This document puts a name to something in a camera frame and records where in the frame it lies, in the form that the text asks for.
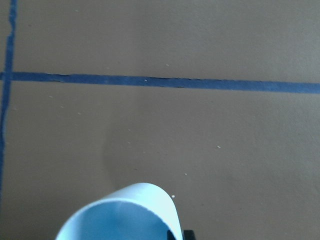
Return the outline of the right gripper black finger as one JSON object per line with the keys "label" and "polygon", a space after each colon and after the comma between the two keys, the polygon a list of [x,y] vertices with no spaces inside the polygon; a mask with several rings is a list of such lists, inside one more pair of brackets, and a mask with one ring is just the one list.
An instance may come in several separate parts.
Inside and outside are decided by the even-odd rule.
{"label": "right gripper black finger", "polygon": [[[193,230],[183,230],[182,231],[182,239],[183,240],[195,240],[195,233]],[[167,231],[167,240],[177,240],[174,234],[168,230]]]}

